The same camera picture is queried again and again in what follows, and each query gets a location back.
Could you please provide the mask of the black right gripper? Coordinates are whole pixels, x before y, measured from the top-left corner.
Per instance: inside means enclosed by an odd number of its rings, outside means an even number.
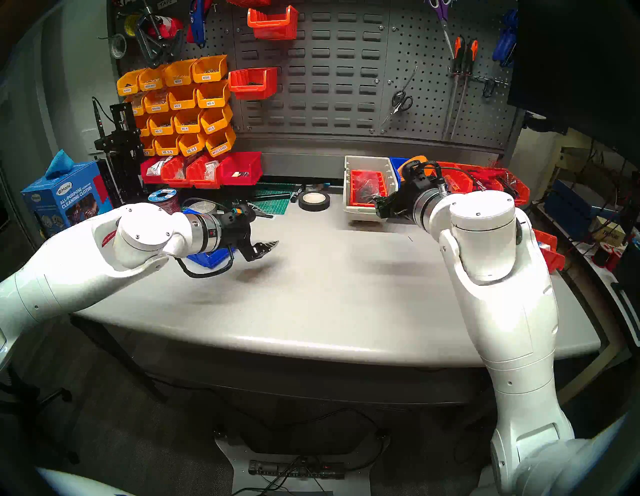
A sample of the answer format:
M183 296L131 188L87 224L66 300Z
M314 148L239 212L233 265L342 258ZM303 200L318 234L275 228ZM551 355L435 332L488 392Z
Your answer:
M382 220L415 219L420 196L431 189L431 161L408 161L399 168L401 184L395 196L375 196L376 215Z

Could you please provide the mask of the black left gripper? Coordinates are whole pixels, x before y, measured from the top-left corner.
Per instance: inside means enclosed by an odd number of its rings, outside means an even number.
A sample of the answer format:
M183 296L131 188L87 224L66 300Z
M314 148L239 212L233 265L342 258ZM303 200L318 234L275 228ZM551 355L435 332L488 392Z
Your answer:
M251 242L251 223L256 214L250 204L237 204L231 210L217 211L216 219L220 224L218 230L218 249L236 248L245 261L257 261L279 244L279 241Z

